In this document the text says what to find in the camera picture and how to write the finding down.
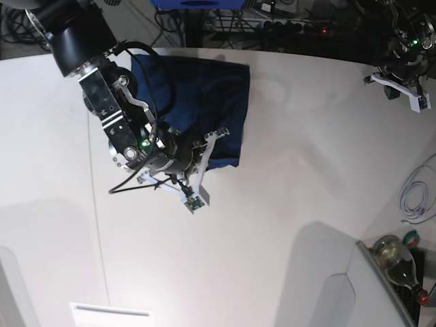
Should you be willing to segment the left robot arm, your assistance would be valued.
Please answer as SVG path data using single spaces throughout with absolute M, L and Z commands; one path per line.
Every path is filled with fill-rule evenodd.
M 408 91 L 414 89 L 419 101 L 424 98 L 421 80 L 435 64 L 435 19 L 424 10 L 433 2 L 426 1 L 359 1 L 367 24 L 367 35 L 373 36 L 374 58 L 371 64 L 377 75 L 387 80 L 388 98 L 396 98 L 397 83 Z

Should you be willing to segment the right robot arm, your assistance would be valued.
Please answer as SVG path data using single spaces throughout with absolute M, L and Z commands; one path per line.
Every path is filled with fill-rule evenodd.
M 24 12 L 64 76 L 79 76 L 85 105 L 99 118 L 117 166 L 181 178 L 206 171 L 208 159 L 195 127 L 178 136 L 162 121 L 174 105 L 174 84 L 169 86 L 168 103 L 159 109 L 156 103 L 138 99 L 133 73 L 108 58 L 139 48 L 169 78 L 169 69 L 153 49 L 141 42 L 118 43 L 94 1 L 4 1 L 4 5 Z

